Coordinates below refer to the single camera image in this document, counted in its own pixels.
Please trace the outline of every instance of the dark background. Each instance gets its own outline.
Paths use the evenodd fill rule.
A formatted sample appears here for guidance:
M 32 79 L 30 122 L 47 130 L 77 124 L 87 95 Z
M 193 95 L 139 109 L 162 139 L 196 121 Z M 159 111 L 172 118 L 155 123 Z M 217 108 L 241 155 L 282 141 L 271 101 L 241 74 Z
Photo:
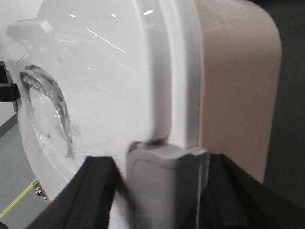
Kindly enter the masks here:
M 283 49 L 264 183 L 305 208 L 305 0 L 254 2 L 275 21 Z

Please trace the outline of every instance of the white plastic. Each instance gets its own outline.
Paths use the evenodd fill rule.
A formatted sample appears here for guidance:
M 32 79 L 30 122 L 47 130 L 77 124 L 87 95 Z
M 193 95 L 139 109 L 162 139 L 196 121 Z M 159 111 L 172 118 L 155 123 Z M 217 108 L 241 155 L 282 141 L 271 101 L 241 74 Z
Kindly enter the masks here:
M 262 182 L 281 39 L 272 18 L 245 0 L 197 0 L 203 38 L 199 145 L 226 154 Z
M 50 199 L 86 156 L 112 156 L 125 181 L 133 144 L 155 140 L 228 154 L 262 180 L 281 54 L 277 29 L 257 5 L 245 0 L 23 2 L 8 3 L 11 11 L 26 13 L 9 16 L 0 43 L 20 88 L 24 148 Z M 62 91 L 72 156 L 60 155 L 60 144 L 51 149 L 54 154 L 39 145 L 37 133 L 56 133 L 56 119 L 32 112 L 21 85 L 20 72 L 36 67 Z M 42 94 L 32 96 L 36 109 L 56 112 Z M 36 130 L 35 122 L 41 123 Z M 51 136 L 56 145 L 61 136 Z M 119 190 L 109 228 L 128 229 L 127 217 L 125 193 Z

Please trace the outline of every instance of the gray floor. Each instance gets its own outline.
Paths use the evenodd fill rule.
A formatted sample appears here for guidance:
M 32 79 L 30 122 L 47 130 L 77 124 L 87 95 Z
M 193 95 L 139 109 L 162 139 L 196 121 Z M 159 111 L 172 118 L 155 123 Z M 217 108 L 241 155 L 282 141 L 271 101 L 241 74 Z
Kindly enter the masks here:
M 0 138 L 0 212 L 2 212 L 35 176 L 27 161 L 18 127 Z M 47 206 L 47 202 L 30 190 L 0 222 L 9 229 L 24 229 Z

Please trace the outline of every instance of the black object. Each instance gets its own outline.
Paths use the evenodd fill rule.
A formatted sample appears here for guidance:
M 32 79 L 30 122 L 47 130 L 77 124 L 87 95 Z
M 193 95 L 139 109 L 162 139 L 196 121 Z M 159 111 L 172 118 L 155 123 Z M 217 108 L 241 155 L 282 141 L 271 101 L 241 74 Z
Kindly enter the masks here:
M 0 64 L 0 83 L 8 83 L 4 66 Z
M 19 89 L 15 83 L 0 83 L 0 102 L 13 102 L 19 98 Z
M 0 229 L 8 229 L 8 227 L 4 223 L 0 223 Z
M 210 155 L 208 183 L 200 206 L 205 229 L 252 228 L 220 155 Z
M 257 182 L 228 157 L 221 157 L 253 228 L 305 228 L 305 209 Z
M 210 155 L 201 208 L 205 229 L 305 228 L 305 209 L 281 198 L 224 155 Z
M 87 157 L 71 182 L 27 229 L 107 229 L 117 177 L 112 157 Z

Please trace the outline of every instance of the yellow line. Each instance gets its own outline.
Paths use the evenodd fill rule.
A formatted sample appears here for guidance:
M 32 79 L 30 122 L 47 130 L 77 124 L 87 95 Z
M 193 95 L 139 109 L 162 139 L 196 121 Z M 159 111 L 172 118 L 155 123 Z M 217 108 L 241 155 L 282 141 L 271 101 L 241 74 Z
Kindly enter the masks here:
M 3 216 L 5 216 L 5 214 L 8 213 L 8 212 L 11 210 L 11 208 L 12 208 L 13 206 L 15 206 L 15 204 L 17 204 L 18 201 L 21 200 L 21 198 L 24 197 L 25 194 L 28 193 L 28 191 L 30 191 L 30 189 L 33 187 L 33 185 L 34 185 L 34 183 L 35 183 L 36 181 L 37 181 L 37 179 L 33 180 L 33 182 L 30 183 L 29 186 L 27 186 L 27 187 L 25 188 L 25 190 L 23 190 L 23 191 L 19 194 L 19 196 L 17 196 L 16 199 L 13 200 L 13 202 L 11 202 L 10 205 L 8 205 L 8 206 L 4 209 L 3 212 L 0 213 L 0 218 L 2 218 Z

